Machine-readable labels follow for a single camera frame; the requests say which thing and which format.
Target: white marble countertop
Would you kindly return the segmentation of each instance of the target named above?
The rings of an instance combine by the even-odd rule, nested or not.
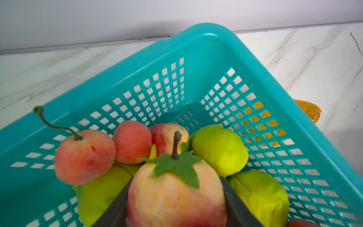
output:
[[[363,23],[238,34],[363,176]],[[0,56],[0,128],[152,44]]]

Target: teal plastic basket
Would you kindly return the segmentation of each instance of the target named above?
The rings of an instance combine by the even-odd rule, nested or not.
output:
[[[190,133],[221,124],[249,150],[243,171],[267,172],[287,190],[290,219],[362,226],[362,178],[222,26],[199,24],[160,40],[44,107],[55,125],[110,136],[126,120],[178,123]],[[69,135],[32,113],[0,131],[0,226],[83,226],[77,197],[54,172],[55,151]]]

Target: brown stem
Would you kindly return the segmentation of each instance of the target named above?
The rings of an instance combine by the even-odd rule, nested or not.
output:
[[[74,135],[74,139],[75,140],[82,140],[83,137],[78,135],[75,131],[71,130],[68,127],[60,127],[60,126],[55,126],[50,124],[43,116],[44,113],[44,108],[42,106],[36,106],[33,108],[33,112],[38,115],[38,117],[40,118],[40,120],[48,127],[52,128],[52,129],[63,129],[63,130],[68,130],[70,131],[73,135]]]
[[[173,144],[173,153],[171,153],[171,158],[174,160],[178,160],[179,156],[178,156],[178,144],[179,141],[181,140],[182,135],[179,131],[176,131],[174,133],[174,144]]]

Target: fruit stem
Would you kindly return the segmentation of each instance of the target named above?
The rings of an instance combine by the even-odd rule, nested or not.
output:
[[[76,141],[78,140],[82,140],[83,137],[78,135],[75,131],[71,130],[70,128],[67,128],[67,127],[60,127],[60,126],[55,126],[55,125],[52,125],[50,124],[44,117],[43,117],[43,114],[44,114],[44,108],[42,106],[36,106],[33,108],[33,112],[38,115],[38,117],[40,118],[40,120],[48,127],[52,128],[52,129],[64,129],[64,130],[68,130],[70,131],[73,135],[74,135],[74,139]]]
[[[173,144],[173,153],[171,153],[171,158],[174,160],[178,160],[178,144],[179,141],[182,139],[182,135],[179,131],[174,133],[174,144]]]

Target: white wall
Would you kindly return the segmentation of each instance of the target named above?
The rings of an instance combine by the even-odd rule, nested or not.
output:
[[[363,21],[363,0],[0,0],[0,50]]]

